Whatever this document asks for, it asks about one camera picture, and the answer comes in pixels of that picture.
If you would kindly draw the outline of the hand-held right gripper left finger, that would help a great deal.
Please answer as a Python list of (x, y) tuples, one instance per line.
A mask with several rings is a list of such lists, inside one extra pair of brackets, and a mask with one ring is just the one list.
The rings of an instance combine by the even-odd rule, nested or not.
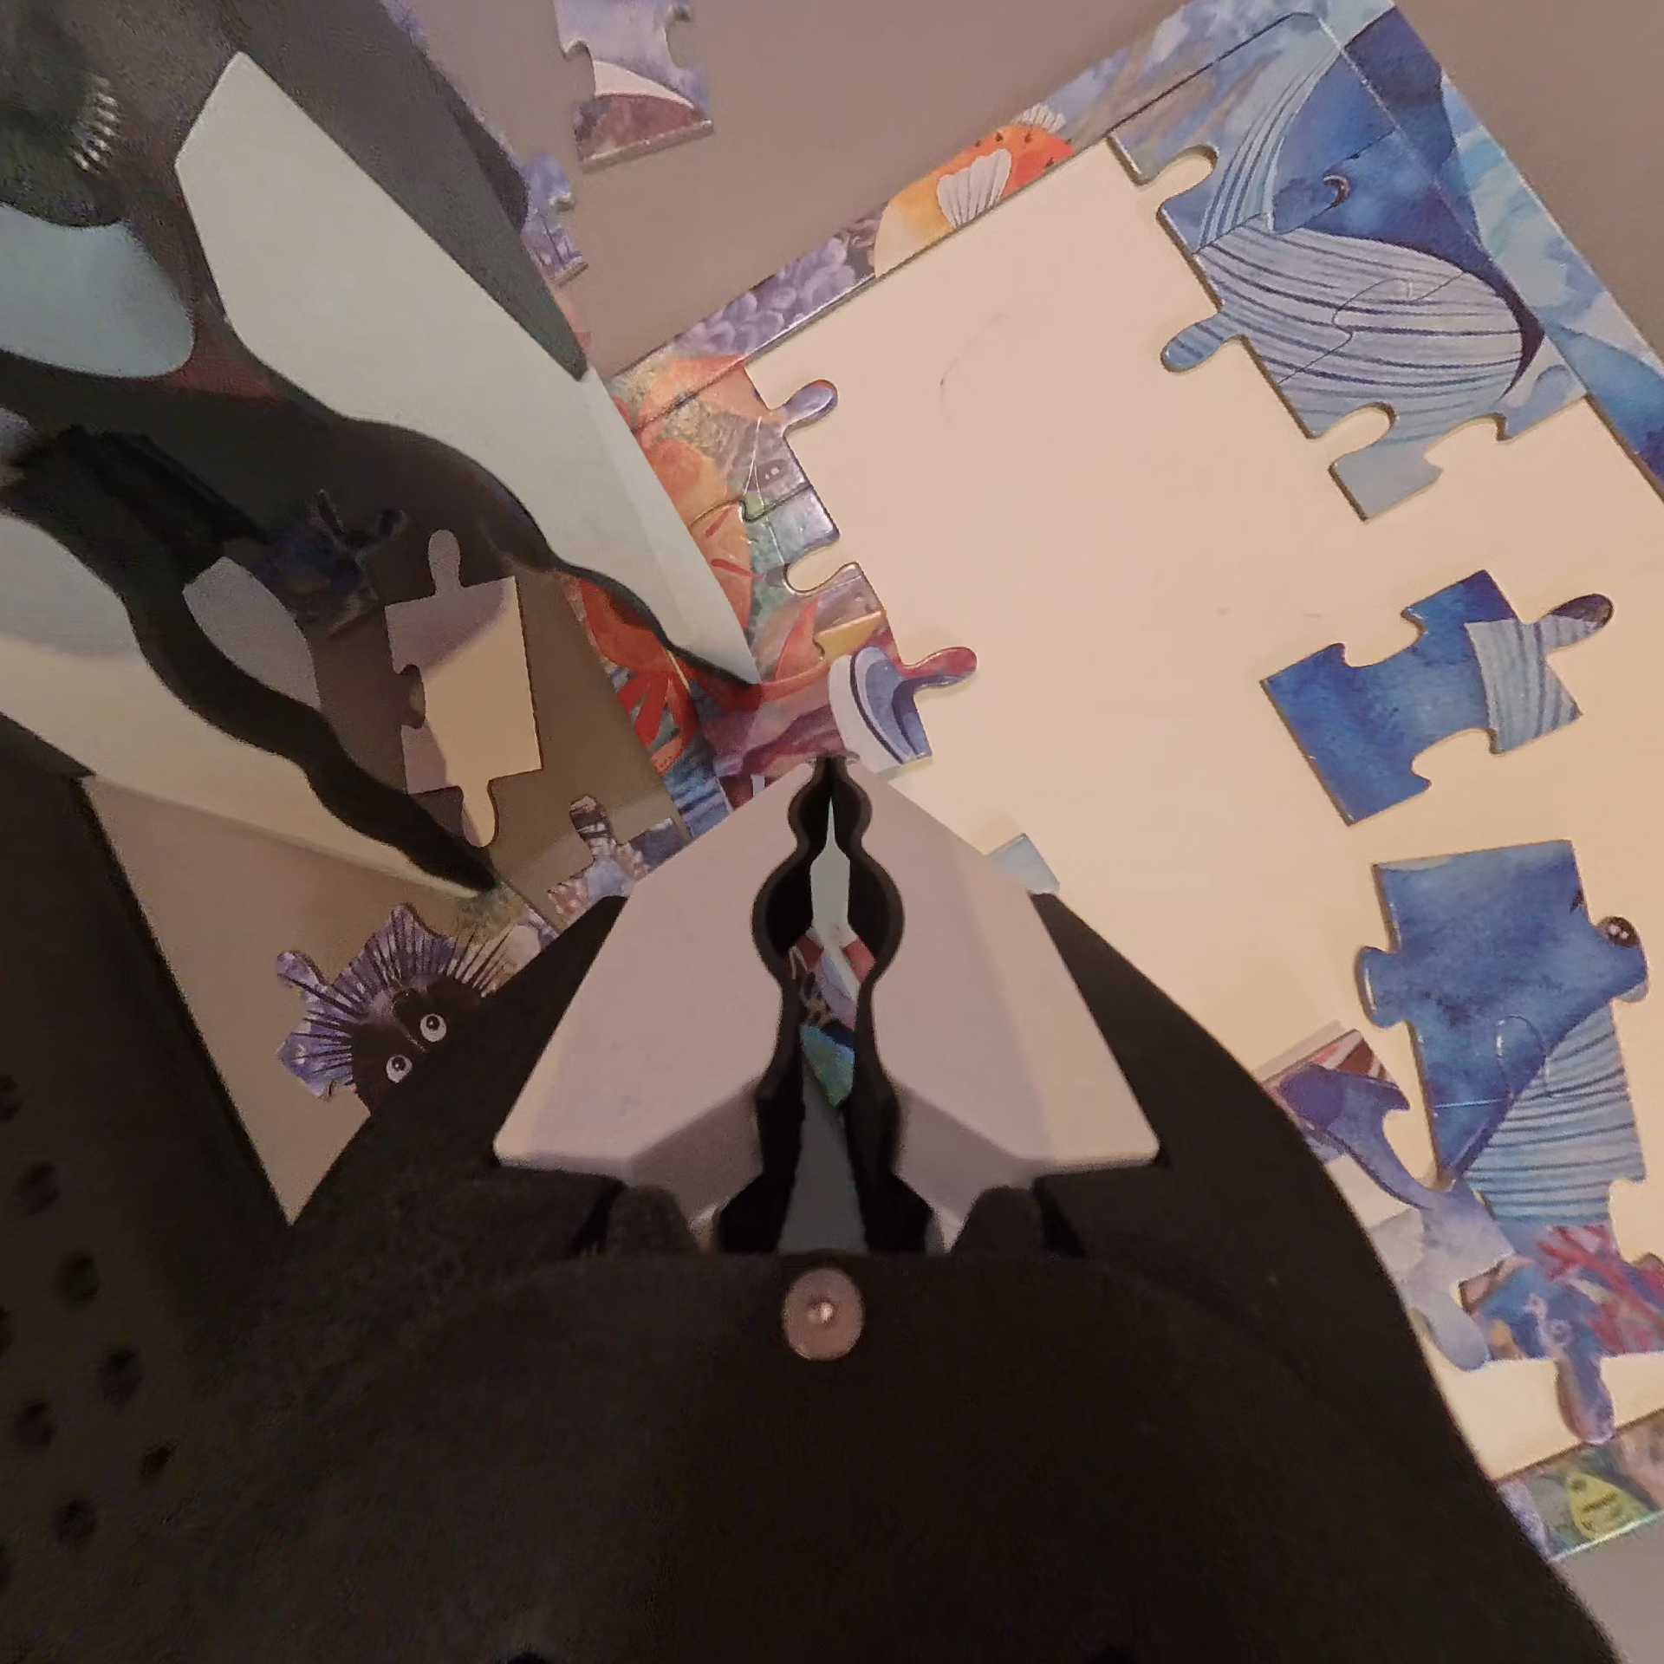
[(665, 1190), (724, 1252), (774, 1252), (802, 1153), (802, 1006), (835, 764), (802, 764), (605, 913), (609, 929), (493, 1151)]

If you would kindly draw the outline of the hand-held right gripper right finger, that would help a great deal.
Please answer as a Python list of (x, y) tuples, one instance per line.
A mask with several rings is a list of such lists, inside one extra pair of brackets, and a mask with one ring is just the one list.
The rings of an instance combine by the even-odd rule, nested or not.
[(922, 1252), (990, 1190), (1152, 1163), (1035, 895), (859, 762), (835, 764), (835, 830), (873, 957), (841, 1109), (865, 1248)]

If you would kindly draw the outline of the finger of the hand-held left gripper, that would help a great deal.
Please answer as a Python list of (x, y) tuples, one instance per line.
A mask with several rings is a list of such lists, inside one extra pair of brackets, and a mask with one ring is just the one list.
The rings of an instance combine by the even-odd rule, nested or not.
[(489, 889), (487, 860), (338, 739), (302, 632), (235, 560), (255, 543), (132, 436), (27, 436), (3, 461), (3, 725), (146, 798)]
[(249, 55), (219, 73), (176, 174), (261, 364), (483, 467), (556, 562), (623, 590), (685, 659), (756, 683), (734, 608), (598, 374), (564, 368)]

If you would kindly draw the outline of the purple blue bubbly puzzle piece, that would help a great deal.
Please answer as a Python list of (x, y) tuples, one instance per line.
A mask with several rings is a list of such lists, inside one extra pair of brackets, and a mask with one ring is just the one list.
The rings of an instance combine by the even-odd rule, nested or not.
[(538, 275), (558, 287), (586, 269), (564, 214), (572, 206), (568, 176), (556, 156), (530, 152), (514, 162), (526, 192), (520, 241)]

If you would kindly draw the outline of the red coral white wave piece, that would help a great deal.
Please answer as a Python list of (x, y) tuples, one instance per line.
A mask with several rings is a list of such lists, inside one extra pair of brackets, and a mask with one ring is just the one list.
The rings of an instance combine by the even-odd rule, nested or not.
[(707, 719), (716, 776), (754, 784), (821, 757), (851, 758), (887, 774), (926, 758), (918, 695), (956, 685), (974, 669), (968, 648), (905, 663), (869, 640), (827, 659), (800, 685), (772, 689), (750, 711)]

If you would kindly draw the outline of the joined orange crab puzzle pieces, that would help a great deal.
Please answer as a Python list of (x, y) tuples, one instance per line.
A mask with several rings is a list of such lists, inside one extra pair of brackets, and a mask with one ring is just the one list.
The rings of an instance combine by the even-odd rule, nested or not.
[(709, 766), (728, 804), (802, 760), (855, 743), (833, 715), (833, 671), (901, 665), (887, 614), (859, 568), (813, 588), (788, 570), (837, 531), (790, 445), (790, 432), (837, 398), (810, 382), (770, 408), (738, 358), (653, 358), (609, 392), (671, 507), (730, 604), (756, 665), (736, 689), (671, 655), (645, 620), (598, 584), (566, 578), (568, 602), (661, 780)]

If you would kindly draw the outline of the ocean jigsaw puzzle frame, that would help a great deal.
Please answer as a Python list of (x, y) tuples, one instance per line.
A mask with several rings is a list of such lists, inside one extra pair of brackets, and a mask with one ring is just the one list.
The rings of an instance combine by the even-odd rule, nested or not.
[[(1253, 24), (1360, 6), (1408, 22), (1188, 4), (633, 366), (734, 356), (770, 408), (835, 390), (790, 445), (837, 537), (788, 574), (853, 558), (907, 663), (978, 659), (918, 695), (928, 757), (899, 790), (972, 844), (1035, 846), (1063, 903), (1255, 1073), (1360, 1032), (1406, 1095), (1386, 1135), (1418, 1178), (1467, 1184), (1437, 1161), (1408, 1026), (1358, 996), (1358, 951), (1390, 945), (1372, 867), (1570, 842), (1590, 919), (1632, 923), (1649, 968), (1610, 1004), (1645, 1159), (1610, 1214), (1626, 1258), (1659, 1258), (1657, 354), (1428, 51), (1447, 172), (1586, 396), (1509, 440), (1457, 428), (1432, 485), (1360, 517), (1331, 465), (1384, 412), (1311, 438), (1241, 342), (1160, 358), (1214, 313), (1158, 218), (1212, 162), (1140, 182), (1113, 127)], [(1414, 762), (1422, 794), (1342, 822), (1261, 679), (1331, 644), (1400, 652), (1404, 608), (1481, 570), (1523, 620), (1612, 600), (1548, 657), (1578, 717), (1505, 755), (1449, 737)], [(1548, 1361), (1432, 1359), (1550, 1553), (1659, 1519), (1659, 1353), (1604, 1365), (1604, 1444), (1574, 1438)]]

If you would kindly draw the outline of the blue white-striped puzzle piece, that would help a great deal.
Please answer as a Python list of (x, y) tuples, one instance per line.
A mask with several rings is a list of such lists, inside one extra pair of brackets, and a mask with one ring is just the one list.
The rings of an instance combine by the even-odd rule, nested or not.
[(1350, 663), (1329, 644), (1261, 687), (1342, 822), (1356, 824), (1422, 794), (1414, 762), (1449, 737), (1481, 731), (1505, 755), (1574, 721), (1548, 657), (1612, 614), (1608, 596), (1582, 594), (1523, 620), (1481, 570), (1404, 608), (1420, 634), (1400, 652)]

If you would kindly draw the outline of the blue striped coral puzzle piece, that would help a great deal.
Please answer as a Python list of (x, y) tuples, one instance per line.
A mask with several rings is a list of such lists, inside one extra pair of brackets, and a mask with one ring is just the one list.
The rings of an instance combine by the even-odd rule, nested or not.
[(1560, 1414), (1584, 1444), (1616, 1432), (1604, 1365), (1661, 1349), (1659, 1258), (1626, 1258), (1610, 1214), (1612, 1186), (1644, 1176), (1616, 1026), (1600, 1006), (1542, 1056), (1465, 1169), (1505, 1256), (1461, 1299), (1493, 1357), (1552, 1365)]

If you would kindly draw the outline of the black white spotted puzzle piece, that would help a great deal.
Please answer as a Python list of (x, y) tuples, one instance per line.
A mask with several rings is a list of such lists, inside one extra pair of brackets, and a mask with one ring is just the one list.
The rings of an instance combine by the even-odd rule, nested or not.
[(649, 824), (635, 838), (617, 838), (609, 814), (592, 796), (572, 800), (568, 818), (588, 861), (548, 889), (550, 923), (568, 929), (596, 901), (627, 897), (663, 861), (685, 848), (687, 838), (675, 818)]

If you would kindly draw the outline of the black urchin eye puzzle piece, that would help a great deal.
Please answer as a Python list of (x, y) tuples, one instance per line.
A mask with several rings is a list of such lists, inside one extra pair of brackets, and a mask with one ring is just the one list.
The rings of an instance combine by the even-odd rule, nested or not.
[(394, 907), (340, 968), (296, 949), (275, 972), (300, 1002), (277, 1060), (312, 1095), (346, 1089), (376, 1111), (548, 945), (554, 925), (530, 907), (501, 921), (441, 931), (407, 903)]

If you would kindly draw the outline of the purple white-patch puzzle piece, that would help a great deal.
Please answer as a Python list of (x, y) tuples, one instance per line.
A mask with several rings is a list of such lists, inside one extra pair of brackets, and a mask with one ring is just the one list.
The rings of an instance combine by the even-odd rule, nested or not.
[(578, 162), (598, 170), (657, 152), (712, 129), (709, 81), (681, 65), (671, 26), (693, 22), (687, 2), (554, 2), (562, 55), (582, 53), (592, 93), (574, 103)]

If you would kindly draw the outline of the light blue splash puzzle piece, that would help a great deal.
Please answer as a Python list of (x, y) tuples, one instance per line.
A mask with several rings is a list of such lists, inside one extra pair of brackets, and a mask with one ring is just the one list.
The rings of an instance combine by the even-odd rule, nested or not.
[(1491, 1345), (1457, 1293), (1511, 1246), (1461, 1178), (1418, 1178), (1394, 1151), (1386, 1119), (1408, 1101), (1368, 1042), (1331, 1026), (1261, 1071), (1261, 1083), (1354, 1210), (1394, 1202), (1364, 1234), (1410, 1321), (1453, 1367), (1485, 1367)]

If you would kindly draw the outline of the dark perforated panel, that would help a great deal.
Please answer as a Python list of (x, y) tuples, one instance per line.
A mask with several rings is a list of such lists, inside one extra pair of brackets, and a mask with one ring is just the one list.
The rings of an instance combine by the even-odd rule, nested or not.
[(81, 774), (5, 721), (3, 1660), (120, 1602), (283, 1230)]

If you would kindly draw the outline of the joined blue whale puzzle pieces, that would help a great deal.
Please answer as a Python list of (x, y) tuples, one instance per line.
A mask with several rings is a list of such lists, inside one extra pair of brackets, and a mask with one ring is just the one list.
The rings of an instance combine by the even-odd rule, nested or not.
[(1111, 142), (1140, 182), (1186, 152), (1212, 162), (1158, 210), (1214, 301), (1162, 364), (1241, 342), (1309, 438), (1384, 412), (1331, 465), (1360, 517), (1432, 485), (1457, 428), (1509, 440), (1586, 396), (1449, 174), (1441, 73), (1394, 6), (1253, 24), (1172, 69)]

